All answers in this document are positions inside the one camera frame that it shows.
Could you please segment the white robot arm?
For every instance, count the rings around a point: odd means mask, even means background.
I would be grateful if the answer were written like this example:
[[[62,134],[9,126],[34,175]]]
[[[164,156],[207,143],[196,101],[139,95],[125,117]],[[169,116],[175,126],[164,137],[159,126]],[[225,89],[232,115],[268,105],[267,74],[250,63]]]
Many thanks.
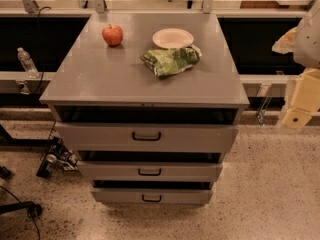
[[[320,109],[320,12],[311,9],[297,27],[287,31],[272,46],[280,54],[292,53],[304,71],[286,84],[285,105],[277,125],[287,132],[302,129]]]

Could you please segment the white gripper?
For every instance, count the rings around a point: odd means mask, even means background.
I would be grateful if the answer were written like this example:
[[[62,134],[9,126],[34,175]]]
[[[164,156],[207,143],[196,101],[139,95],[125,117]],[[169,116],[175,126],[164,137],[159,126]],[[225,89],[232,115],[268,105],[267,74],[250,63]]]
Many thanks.
[[[286,111],[282,119],[282,124],[290,129],[303,128],[312,118],[310,113],[315,113],[320,109],[319,69],[306,68],[305,71],[299,75],[296,79],[290,105],[293,108],[289,108]]]

